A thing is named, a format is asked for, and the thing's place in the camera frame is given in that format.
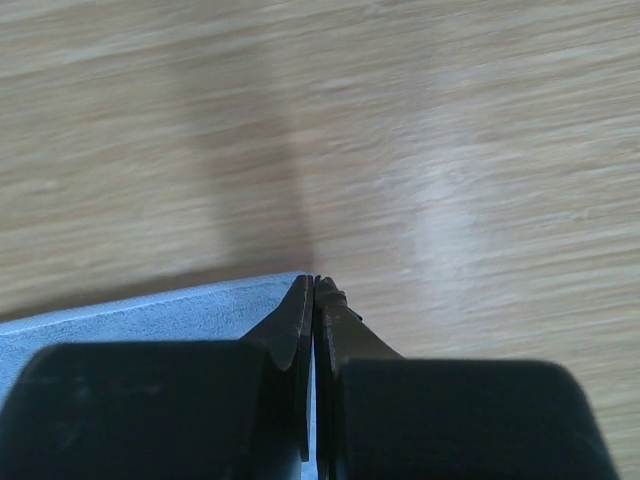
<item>light blue cloth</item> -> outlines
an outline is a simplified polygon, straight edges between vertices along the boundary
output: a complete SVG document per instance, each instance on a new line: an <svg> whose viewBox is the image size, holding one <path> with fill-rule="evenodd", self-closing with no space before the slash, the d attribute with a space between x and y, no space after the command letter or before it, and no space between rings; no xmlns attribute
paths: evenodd
<svg viewBox="0 0 640 480"><path fill-rule="evenodd" d="M237 338L280 303L299 274L205 285L0 324L0 405L22 368L45 346ZM311 461L302 467L305 480L317 478L315 392L312 395Z"/></svg>

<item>metal tool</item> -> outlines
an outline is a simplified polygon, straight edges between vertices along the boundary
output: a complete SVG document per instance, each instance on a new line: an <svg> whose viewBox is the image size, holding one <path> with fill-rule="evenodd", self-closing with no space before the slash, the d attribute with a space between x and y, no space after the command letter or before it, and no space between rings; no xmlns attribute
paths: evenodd
<svg viewBox="0 0 640 480"><path fill-rule="evenodd" d="M0 478L300 478L312 349L320 479L618 479L562 367L404 359L311 276L237 341L41 351L0 414Z"/></svg>

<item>wooden surface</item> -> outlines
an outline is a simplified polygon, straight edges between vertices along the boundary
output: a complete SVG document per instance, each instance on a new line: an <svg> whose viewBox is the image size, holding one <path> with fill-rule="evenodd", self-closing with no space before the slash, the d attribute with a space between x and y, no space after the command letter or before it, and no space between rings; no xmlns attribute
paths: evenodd
<svg viewBox="0 0 640 480"><path fill-rule="evenodd" d="M533 357L640 479L635 0L0 5L2 320L306 269Z"/></svg>

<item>blue fabric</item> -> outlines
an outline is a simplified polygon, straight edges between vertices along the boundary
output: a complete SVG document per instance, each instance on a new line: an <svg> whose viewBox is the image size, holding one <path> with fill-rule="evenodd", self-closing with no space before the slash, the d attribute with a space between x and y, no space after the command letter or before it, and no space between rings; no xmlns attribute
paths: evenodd
<svg viewBox="0 0 640 480"><path fill-rule="evenodd" d="M205 285L0 324L0 406L21 369L47 345L237 338L280 303L297 275ZM317 478L312 394L311 461L302 467L305 480Z"/></svg>

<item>wood grain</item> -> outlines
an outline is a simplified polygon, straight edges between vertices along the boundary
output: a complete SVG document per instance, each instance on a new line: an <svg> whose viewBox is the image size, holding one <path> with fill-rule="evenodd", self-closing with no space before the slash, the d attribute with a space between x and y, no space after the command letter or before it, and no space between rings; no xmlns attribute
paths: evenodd
<svg viewBox="0 0 640 480"><path fill-rule="evenodd" d="M398 350L573 370L640 479L640 7L0 5L0 311L332 275Z"/></svg>

